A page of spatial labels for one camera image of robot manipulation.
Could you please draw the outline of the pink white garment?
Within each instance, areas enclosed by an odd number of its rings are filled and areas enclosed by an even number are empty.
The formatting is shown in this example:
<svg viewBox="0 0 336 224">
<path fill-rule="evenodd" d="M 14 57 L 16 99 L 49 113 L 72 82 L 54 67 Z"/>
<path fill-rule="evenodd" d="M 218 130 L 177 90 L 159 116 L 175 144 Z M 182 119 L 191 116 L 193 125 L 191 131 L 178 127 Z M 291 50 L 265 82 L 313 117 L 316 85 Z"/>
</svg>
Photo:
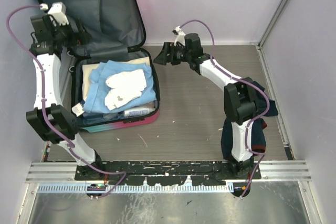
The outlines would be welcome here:
<svg viewBox="0 0 336 224">
<path fill-rule="evenodd" d="M 110 91 L 104 102 L 109 110 L 120 108 L 139 98 L 147 87 L 143 69 L 124 71 L 108 77 L 105 81 Z"/>
</svg>

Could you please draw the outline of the white plastic bottle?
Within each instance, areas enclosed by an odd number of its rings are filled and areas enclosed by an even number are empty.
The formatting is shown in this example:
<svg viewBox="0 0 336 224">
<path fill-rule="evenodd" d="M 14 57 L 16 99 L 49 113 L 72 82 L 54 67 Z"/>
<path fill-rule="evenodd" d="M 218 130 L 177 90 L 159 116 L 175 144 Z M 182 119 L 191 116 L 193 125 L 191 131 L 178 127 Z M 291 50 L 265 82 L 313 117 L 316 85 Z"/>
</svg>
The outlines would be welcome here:
<svg viewBox="0 0 336 224">
<path fill-rule="evenodd" d="M 131 118 L 136 116 L 144 116 L 148 115 L 151 112 L 155 111 L 155 108 L 148 108 L 148 107 L 133 107 L 131 109 L 127 109 L 123 111 L 123 116 L 125 118 Z"/>
</svg>

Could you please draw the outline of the pink teal suitcase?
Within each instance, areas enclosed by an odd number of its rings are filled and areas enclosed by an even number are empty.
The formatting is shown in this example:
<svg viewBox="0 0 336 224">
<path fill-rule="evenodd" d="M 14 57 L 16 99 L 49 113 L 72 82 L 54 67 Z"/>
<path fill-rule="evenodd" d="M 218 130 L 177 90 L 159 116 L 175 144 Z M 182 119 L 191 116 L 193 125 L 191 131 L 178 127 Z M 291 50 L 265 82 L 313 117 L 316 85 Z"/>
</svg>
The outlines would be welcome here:
<svg viewBox="0 0 336 224">
<path fill-rule="evenodd" d="M 82 98 L 82 66 L 107 62 L 124 62 L 150 57 L 143 48 L 146 32 L 137 0 L 38 0 L 51 6 L 63 2 L 66 16 L 74 31 L 76 19 L 92 36 L 90 43 L 63 48 L 76 59 L 72 74 L 71 101 L 78 103 Z"/>
</svg>

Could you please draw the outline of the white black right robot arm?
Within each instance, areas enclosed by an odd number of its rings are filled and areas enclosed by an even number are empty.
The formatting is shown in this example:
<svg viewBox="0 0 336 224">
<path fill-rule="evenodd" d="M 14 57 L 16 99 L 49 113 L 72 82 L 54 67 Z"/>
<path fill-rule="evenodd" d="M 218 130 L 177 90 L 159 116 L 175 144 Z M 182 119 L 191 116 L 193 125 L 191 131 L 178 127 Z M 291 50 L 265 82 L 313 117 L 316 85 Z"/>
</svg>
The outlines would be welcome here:
<svg viewBox="0 0 336 224">
<path fill-rule="evenodd" d="M 204 52 L 197 33 L 184 35 L 184 43 L 165 42 L 153 60 L 160 65 L 178 65 L 182 62 L 202 77 L 217 85 L 224 95 L 224 112 L 231 125 L 232 148 L 229 169 L 233 177 L 241 179 L 253 167 L 253 119 L 257 116 L 258 101 L 251 78 L 241 78 L 222 67 L 210 54 Z"/>
</svg>

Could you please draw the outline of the dark blue patterned cloth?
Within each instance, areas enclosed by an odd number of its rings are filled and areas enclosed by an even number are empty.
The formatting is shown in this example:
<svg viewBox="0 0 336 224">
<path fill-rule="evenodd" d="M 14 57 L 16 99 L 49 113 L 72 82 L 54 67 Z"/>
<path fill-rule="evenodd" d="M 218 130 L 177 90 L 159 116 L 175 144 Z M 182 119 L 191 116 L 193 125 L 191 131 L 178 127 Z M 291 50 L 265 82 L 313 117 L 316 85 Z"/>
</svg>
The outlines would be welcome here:
<svg viewBox="0 0 336 224">
<path fill-rule="evenodd" d="M 104 113 L 85 112 L 83 109 L 83 105 L 84 105 L 84 101 L 81 101 L 71 108 L 73 114 L 75 114 L 77 117 L 76 119 L 77 124 L 80 126 L 89 126 L 89 125 L 103 124 L 103 123 L 113 123 L 113 122 L 125 119 L 125 117 L 123 116 L 123 118 L 118 119 L 118 120 L 107 121 L 107 120 L 104 120 L 102 117 Z"/>
</svg>

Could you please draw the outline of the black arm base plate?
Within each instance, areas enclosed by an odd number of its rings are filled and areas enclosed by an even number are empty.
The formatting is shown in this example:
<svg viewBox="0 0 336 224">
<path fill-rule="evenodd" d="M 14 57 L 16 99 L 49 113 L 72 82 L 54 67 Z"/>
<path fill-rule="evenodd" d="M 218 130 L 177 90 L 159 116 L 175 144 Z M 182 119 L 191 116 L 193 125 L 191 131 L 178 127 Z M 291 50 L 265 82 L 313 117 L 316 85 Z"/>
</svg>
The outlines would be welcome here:
<svg viewBox="0 0 336 224">
<path fill-rule="evenodd" d="M 76 169 L 75 180 L 106 180 L 114 185 L 121 178 L 120 172 L 126 172 L 121 184 L 140 186 L 147 183 L 149 186 L 183 185 L 191 179 L 192 186 L 224 185 L 230 179 L 247 180 L 249 172 L 235 175 L 230 170 L 230 163 L 226 161 L 113 161 L 104 162 L 103 168 L 112 175 L 89 173 L 79 167 Z"/>
</svg>

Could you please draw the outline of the small clear vial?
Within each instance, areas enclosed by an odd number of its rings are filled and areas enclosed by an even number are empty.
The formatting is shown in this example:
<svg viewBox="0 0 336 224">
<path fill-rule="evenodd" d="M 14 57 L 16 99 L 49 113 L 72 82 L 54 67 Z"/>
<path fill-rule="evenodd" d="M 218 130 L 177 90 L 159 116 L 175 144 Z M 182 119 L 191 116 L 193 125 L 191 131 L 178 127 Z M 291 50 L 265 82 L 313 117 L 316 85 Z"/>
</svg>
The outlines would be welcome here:
<svg viewBox="0 0 336 224">
<path fill-rule="evenodd" d="M 109 113 L 109 114 L 103 114 L 102 115 L 104 120 L 110 121 L 110 120 L 118 120 L 123 118 L 123 113 Z"/>
</svg>

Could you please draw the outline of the blue shirt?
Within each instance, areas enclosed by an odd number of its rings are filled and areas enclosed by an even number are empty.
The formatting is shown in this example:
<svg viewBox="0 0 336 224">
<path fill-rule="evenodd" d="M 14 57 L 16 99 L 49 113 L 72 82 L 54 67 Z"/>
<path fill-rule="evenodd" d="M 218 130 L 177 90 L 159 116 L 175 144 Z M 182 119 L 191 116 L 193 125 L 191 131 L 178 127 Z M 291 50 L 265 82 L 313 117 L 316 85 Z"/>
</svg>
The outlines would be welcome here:
<svg viewBox="0 0 336 224">
<path fill-rule="evenodd" d="M 110 88 L 107 87 L 105 83 L 106 79 L 117 73 L 133 71 L 137 69 L 144 70 L 145 79 L 147 82 L 147 87 L 144 89 L 144 91 L 142 91 L 142 95 L 120 108 L 109 110 L 104 102 L 106 95 L 110 91 Z M 90 81 L 91 85 L 89 88 L 89 93 L 83 105 L 85 112 L 104 114 L 118 113 L 156 100 L 151 64 L 150 66 L 144 63 L 128 64 L 112 60 L 109 60 L 108 62 L 101 62 L 99 63 L 97 69 L 92 70 L 90 74 Z"/>
</svg>

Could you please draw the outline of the beige cloth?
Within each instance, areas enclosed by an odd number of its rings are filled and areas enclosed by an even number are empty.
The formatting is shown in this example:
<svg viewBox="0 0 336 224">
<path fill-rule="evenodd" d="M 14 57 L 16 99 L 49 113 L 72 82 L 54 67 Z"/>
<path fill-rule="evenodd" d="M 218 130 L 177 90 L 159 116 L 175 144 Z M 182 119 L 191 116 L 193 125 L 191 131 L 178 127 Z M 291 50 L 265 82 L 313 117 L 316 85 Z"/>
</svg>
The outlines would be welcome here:
<svg viewBox="0 0 336 224">
<path fill-rule="evenodd" d="M 144 64 L 150 66 L 150 57 L 144 57 L 144 58 L 133 59 L 133 60 L 130 60 L 130 61 L 124 61 L 124 63 L 128 63 L 128 64 L 144 63 Z M 88 93 L 89 93 L 89 88 L 90 88 L 90 85 L 91 85 L 90 74 L 91 74 L 92 70 L 97 69 L 98 66 L 99 66 L 98 63 L 82 66 L 82 74 L 83 74 L 82 98 L 83 98 L 84 101 L 87 99 L 87 96 L 88 96 Z"/>
</svg>

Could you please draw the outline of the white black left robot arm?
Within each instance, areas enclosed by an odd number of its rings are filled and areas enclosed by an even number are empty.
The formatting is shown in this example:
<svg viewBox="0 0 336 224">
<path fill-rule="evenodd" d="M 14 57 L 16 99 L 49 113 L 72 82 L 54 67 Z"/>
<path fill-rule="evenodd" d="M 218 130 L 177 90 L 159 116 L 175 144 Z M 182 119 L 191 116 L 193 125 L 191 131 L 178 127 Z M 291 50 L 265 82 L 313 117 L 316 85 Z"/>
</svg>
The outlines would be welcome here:
<svg viewBox="0 0 336 224">
<path fill-rule="evenodd" d="M 105 167 L 101 157 L 79 135 L 75 115 L 62 104 L 59 84 L 63 48 L 82 45 L 90 35 L 80 20 L 76 20 L 77 32 L 53 14 L 33 16 L 30 21 L 34 32 L 29 52 L 33 55 L 37 91 L 26 120 L 43 141 L 62 147 L 76 160 L 80 175 L 102 179 Z"/>
</svg>

